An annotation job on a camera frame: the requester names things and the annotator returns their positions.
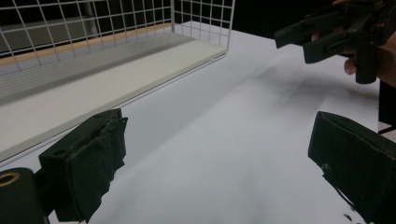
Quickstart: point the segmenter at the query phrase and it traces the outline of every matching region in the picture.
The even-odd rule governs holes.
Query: wire basket
[[[0,76],[176,33],[227,48],[233,0],[2,0]]]
[[[0,123],[7,133],[0,161],[221,58],[233,6],[234,0],[1,0]]]

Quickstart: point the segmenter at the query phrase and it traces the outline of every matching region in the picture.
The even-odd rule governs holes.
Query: finger
[[[356,73],[356,59],[355,58],[350,58],[346,60],[344,63],[344,69],[348,75],[353,75]]]

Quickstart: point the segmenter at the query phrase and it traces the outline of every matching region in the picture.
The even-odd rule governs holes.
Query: cylindrical object
[[[48,224],[31,170],[0,172],[0,223]]]
[[[376,81],[378,55],[375,46],[370,43],[358,45],[356,49],[356,82],[370,84]]]

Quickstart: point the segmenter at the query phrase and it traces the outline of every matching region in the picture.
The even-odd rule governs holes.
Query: wire rack
[[[234,0],[1,0],[0,76],[176,33],[228,48]]]

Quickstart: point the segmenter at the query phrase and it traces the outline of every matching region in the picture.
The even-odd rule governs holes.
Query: black device
[[[0,223],[44,224],[92,217],[124,165],[127,118],[120,109],[96,114],[39,155],[41,169],[0,172]]]
[[[319,111],[308,157],[367,223],[396,223],[396,143],[351,119]]]
[[[376,80],[376,47],[384,45],[395,32],[396,0],[351,0],[325,7],[274,35],[276,47],[304,41],[306,63],[317,63],[345,49],[356,50],[356,82]],[[320,39],[310,41],[319,33]]]

